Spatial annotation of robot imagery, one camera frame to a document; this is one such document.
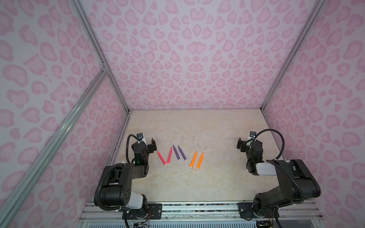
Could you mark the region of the orange marker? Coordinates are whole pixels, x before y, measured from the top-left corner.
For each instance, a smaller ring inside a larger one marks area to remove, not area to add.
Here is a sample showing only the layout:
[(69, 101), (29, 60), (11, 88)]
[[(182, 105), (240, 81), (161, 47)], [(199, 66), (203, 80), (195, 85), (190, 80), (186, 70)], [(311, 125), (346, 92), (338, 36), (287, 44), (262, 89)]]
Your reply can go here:
[(202, 163), (203, 157), (204, 157), (204, 153), (201, 153), (200, 158), (199, 158), (199, 161), (198, 161), (198, 164), (197, 164), (197, 167), (196, 167), (196, 169), (198, 169), (198, 170), (201, 167), (201, 163)]
[(193, 168), (194, 163), (195, 163), (195, 160), (196, 160), (196, 157), (197, 157), (197, 152), (195, 152), (194, 155), (193, 155), (192, 161), (190, 163), (190, 168)]

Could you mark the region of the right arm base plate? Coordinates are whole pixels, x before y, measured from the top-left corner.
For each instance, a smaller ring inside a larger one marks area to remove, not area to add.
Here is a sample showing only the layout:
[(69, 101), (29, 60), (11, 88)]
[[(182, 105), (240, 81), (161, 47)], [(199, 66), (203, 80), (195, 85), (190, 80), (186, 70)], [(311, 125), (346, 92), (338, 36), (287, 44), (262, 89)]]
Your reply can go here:
[(279, 218), (278, 208), (263, 209), (253, 202), (240, 202), (237, 205), (240, 218), (248, 221), (253, 219)]

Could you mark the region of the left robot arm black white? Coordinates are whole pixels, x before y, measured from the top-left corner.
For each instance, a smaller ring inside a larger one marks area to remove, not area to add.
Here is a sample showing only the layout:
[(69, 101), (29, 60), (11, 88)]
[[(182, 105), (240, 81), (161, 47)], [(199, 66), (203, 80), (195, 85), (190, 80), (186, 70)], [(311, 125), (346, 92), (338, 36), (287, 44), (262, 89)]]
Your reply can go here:
[(132, 191), (132, 180), (144, 178), (149, 171), (149, 155), (157, 151), (156, 142), (144, 141), (132, 144), (135, 154), (133, 163), (117, 163), (106, 166), (101, 175), (94, 204), (104, 211), (138, 211), (147, 213), (146, 196)]

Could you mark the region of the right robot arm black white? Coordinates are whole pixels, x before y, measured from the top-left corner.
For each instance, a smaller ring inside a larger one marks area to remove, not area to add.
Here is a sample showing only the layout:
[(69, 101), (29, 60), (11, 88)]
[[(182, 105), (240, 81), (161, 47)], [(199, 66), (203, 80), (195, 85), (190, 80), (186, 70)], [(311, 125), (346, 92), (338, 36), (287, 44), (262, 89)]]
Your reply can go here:
[(238, 139), (237, 148), (246, 154), (246, 168), (255, 176), (275, 176), (278, 186), (255, 195), (252, 204), (238, 203), (245, 220), (278, 217), (278, 209), (318, 198), (321, 189), (306, 164), (300, 160), (263, 160), (262, 142), (254, 138)]

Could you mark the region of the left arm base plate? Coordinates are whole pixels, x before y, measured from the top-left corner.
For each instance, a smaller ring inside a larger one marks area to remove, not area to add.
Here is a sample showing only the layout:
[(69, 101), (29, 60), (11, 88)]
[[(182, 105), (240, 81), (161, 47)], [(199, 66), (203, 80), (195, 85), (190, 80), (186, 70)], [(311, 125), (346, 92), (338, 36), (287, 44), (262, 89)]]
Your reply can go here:
[(160, 219), (162, 216), (162, 204), (147, 203), (143, 204), (140, 209), (132, 209), (128, 213), (122, 215), (122, 219), (128, 220), (146, 220), (146, 219)]

